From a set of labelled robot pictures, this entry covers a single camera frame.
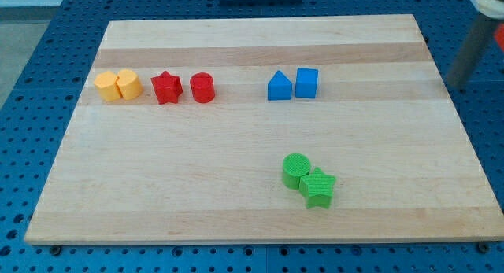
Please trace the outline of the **white and red tool mount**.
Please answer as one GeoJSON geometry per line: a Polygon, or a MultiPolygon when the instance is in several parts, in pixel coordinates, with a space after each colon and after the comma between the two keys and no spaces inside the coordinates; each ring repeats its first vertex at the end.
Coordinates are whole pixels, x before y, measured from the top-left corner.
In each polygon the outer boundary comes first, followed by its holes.
{"type": "Polygon", "coordinates": [[[482,13],[490,18],[500,20],[500,24],[503,22],[503,0],[469,0],[469,1],[471,2],[473,8],[476,10],[476,15],[478,13],[482,13]]]}

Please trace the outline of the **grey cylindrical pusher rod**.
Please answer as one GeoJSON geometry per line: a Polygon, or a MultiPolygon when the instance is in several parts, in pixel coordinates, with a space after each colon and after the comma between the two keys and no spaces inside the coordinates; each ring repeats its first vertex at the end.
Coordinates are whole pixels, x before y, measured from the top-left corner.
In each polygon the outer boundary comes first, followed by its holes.
{"type": "Polygon", "coordinates": [[[450,69],[446,82],[451,87],[465,87],[484,55],[500,20],[478,13],[450,69]]]}

